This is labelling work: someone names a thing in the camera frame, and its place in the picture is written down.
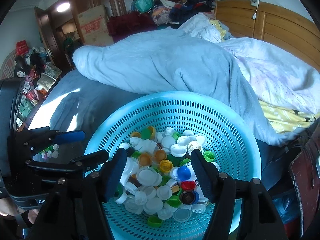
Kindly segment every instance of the door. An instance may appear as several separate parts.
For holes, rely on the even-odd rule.
[[[50,17],[48,13],[38,7],[35,7],[35,15],[39,26],[39,32],[45,48],[53,64],[62,70],[65,75],[71,70],[71,66],[63,52],[56,31],[51,27]]]

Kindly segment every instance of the metal screw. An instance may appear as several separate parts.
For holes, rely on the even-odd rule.
[[[253,179],[252,179],[252,182],[253,182],[254,184],[259,185],[259,184],[260,184],[260,182],[261,182],[261,180],[260,180],[260,179],[258,179],[258,178],[253,178]]]
[[[100,173],[97,172],[97,171],[93,171],[93,172],[90,173],[90,176],[91,176],[92,178],[97,178],[97,177],[99,177],[99,175],[100,175]]]
[[[228,174],[226,174],[225,172],[219,172],[219,177],[222,179],[226,179],[228,177]]]
[[[62,185],[62,184],[64,184],[66,182],[66,179],[65,178],[60,178],[60,179],[58,179],[58,184],[59,185]]]

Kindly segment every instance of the ceiling light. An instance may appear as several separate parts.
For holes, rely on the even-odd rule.
[[[64,11],[68,10],[69,8],[70,8],[70,3],[65,2],[65,3],[60,4],[57,7],[57,12],[64,12]]]

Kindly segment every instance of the wooden headboard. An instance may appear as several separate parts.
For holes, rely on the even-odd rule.
[[[216,18],[229,27],[235,37],[251,37],[274,44],[320,71],[320,32],[301,15],[270,3],[249,0],[217,1]]]

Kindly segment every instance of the light blue plastic basket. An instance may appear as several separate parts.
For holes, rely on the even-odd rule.
[[[100,125],[85,154],[104,149],[113,156],[133,131],[149,125],[158,132],[170,126],[180,133],[186,129],[203,133],[207,136],[204,150],[214,151],[220,171],[248,181],[261,176],[259,149],[244,120],[220,101],[191,92],[152,94],[121,107]],[[116,240],[187,240],[202,238],[214,205],[209,205],[205,213],[193,213],[184,223],[166,220],[161,228],[149,227],[146,216],[129,213],[124,205],[112,200],[104,207]],[[230,232],[239,225],[240,211],[241,200],[236,200]]]

